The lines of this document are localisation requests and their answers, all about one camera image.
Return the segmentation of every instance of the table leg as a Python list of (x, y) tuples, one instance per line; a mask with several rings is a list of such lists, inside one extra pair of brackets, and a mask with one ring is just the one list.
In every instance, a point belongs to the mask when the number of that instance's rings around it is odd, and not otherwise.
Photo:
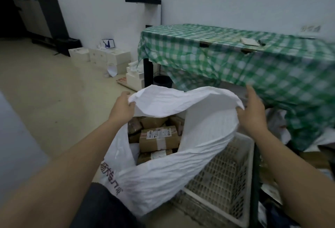
[(144, 69), (144, 87), (148, 87), (153, 84), (153, 64), (149, 59), (143, 59)]

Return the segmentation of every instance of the hand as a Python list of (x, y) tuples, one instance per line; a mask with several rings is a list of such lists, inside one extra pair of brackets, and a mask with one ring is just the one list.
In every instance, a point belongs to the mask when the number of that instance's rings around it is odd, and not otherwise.
[(109, 115), (109, 119), (117, 120), (121, 125), (128, 123), (134, 116), (135, 102), (129, 104), (128, 95), (130, 95), (130, 92), (122, 92), (121, 96), (116, 99)]
[(265, 108), (262, 100), (257, 96), (252, 86), (247, 85), (248, 103), (245, 110), (236, 108), (237, 117), (241, 126), (251, 135), (257, 132), (265, 132), (268, 129), (265, 116)]

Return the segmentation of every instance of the cloth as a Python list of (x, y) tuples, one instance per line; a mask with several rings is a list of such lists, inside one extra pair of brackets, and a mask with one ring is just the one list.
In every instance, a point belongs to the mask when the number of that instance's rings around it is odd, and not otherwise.
[[(266, 45), (247, 46), (241, 37)], [(301, 151), (335, 124), (335, 46), (322, 40), (194, 24), (162, 25), (142, 31), (138, 59), (144, 58), (162, 65), (179, 90), (218, 87), (221, 81), (253, 85), (267, 105), (287, 111), (292, 145)]]
[(92, 183), (70, 228), (144, 228), (102, 184)]

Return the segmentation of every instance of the packing tape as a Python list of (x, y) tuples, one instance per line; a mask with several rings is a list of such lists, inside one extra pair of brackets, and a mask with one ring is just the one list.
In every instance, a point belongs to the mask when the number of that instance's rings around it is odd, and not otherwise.
[(156, 138), (156, 141), (157, 141), (157, 150), (166, 150), (165, 137)]

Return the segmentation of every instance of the plastic crate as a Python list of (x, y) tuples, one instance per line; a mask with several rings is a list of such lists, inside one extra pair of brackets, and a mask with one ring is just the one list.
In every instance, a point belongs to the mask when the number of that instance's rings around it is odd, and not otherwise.
[(171, 202), (207, 227), (248, 227), (254, 141), (240, 133)]

